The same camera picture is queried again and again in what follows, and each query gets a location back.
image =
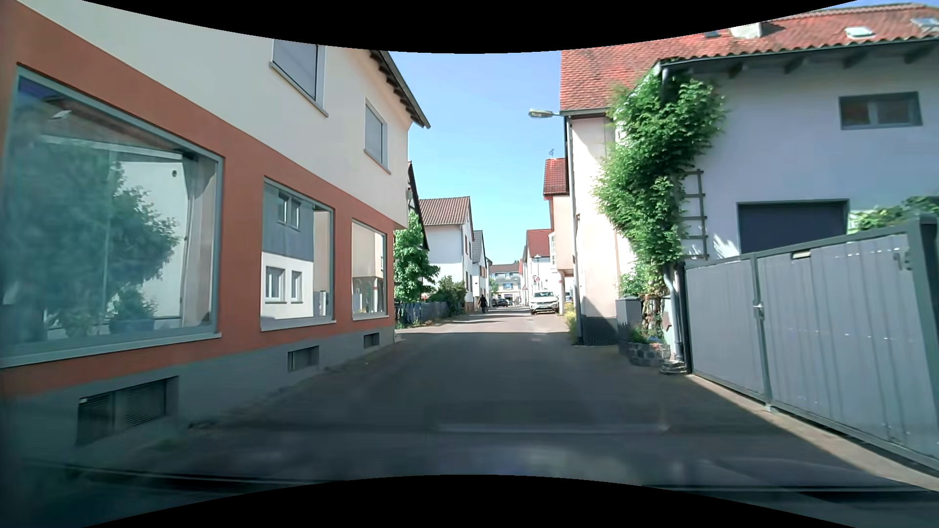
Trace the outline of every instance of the house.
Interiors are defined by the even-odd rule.
[[[531,296],[536,291],[553,291],[563,300],[561,274],[551,261],[551,229],[529,229],[525,232],[525,289]]]
[[[469,245],[469,277],[472,281],[473,309],[476,310],[480,299],[486,299],[488,302],[492,298],[492,292],[489,291],[489,264],[492,261],[485,256],[483,231],[473,231],[472,236],[472,243]]]
[[[551,232],[548,233],[551,266],[557,270],[563,283],[564,295],[574,294],[574,230],[571,194],[567,184],[567,159],[545,160],[545,186],[543,194],[548,203]]]
[[[939,9],[811,11],[706,34],[562,52],[585,342],[615,338],[632,255],[591,199],[617,84],[653,70],[713,81],[723,131],[685,178],[683,246],[715,259],[845,233],[850,213],[939,194]]]
[[[450,275],[454,282],[467,285],[465,309],[473,311],[471,246],[475,240],[469,196],[423,198],[420,200],[424,229],[430,243],[427,258],[440,266],[440,278]]]
[[[0,0],[0,50],[18,455],[116,467],[393,342],[429,123],[387,51],[79,0]]]
[[[489,267],[489,274],[498,286],[498,289],[493,292],[493,297],[507,299],[510,303],[528,302],[525,291],[522,290],[525,283],[518,262],[493,264]]]

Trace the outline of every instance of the red tiled roof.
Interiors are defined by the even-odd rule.
[[[551,255],[551,243],[547,236],[551,234],[550,229],[529,229],[525,234],[525,240],[528,243],[531,256],[549,256]]]
[[[738,39],[729,30],[720,37],[703,34],[649,40],[618,46],[561,52],[561,109],[608,106],[613,88],[635,86],[659,60],[736,54],[759,54],[842,46],[858,42],[939,37],[911,22],[939,17],[939,8],[923,4],[894,4],[866,8],[810,11],[764,23],[763,37]],[[865,26],[874,32],[867,39],[851,39],[844,30]]]
[[[513,273],[518,272],[518,263],[513,262],[512,264],[493,264],[489,266],[490,273]]]
[[[569,194],[567,190],[566,158],[545,160],[545,196]]]
[[[423,214],[424,225],[463,225],[467,221],[468,215],[469,229],[472,230],[469,196],[421,198],[421,213]]]

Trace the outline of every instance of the garage door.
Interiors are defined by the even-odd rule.
[[[738,204],[740,252],[752,253],[847,233],[847,200]]]

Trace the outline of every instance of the skylight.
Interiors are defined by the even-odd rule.
[[[844,32],[852,39],[865,39],[867,37],[874,36],[874,32],[871,31],[869,27],[864,27],[863,25],[857,27],[846,27],[844,28]]]

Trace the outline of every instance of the ivy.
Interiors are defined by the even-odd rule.
[[[936,198],[911,196],[898,206],[855,212],[852,214],[852,220],[854,220],[855,230],[867,231],[902,224],[924,213],[939,216],[939,203]]]
[[[600,211],[637,257],[631,293],[664,294],[663,266],[682,258],[682,179],[711,146],[724,118],[723,98],[711,84],[672,76],[663,101],[662,80],[648,72],[632,90],[619,88],[608,111],[617,140],[593,189]]]

